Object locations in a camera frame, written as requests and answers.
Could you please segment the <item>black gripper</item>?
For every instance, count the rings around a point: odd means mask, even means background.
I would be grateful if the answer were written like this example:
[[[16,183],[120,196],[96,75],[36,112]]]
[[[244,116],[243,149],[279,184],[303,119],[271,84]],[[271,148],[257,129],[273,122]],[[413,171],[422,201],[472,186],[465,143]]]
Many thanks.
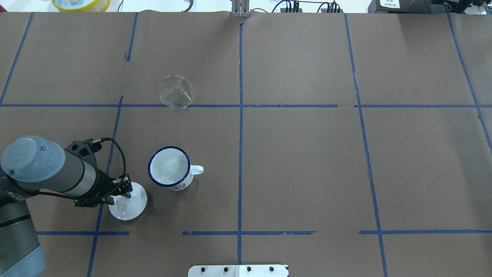
[[[129,174],[123,174],[119,179],[111,178],[98,170],[93,187],[84,195],[75,197],[76,207],[97,207],[100,204],[114,205],[113,196],[131,198],[133,187]]]

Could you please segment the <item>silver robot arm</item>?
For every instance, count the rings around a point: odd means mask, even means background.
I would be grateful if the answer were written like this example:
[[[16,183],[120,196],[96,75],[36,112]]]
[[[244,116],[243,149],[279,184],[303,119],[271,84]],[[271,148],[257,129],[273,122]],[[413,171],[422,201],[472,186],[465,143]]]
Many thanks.
[[[131,197],[130,176],[112,178],[97,166],[95,153],[110,137],[76,140],[68,147],[35,135],[18,138],[1,156],[1,276],[38,277],[45,258],[26,200],[53,196],[76,207],[114,205]]]

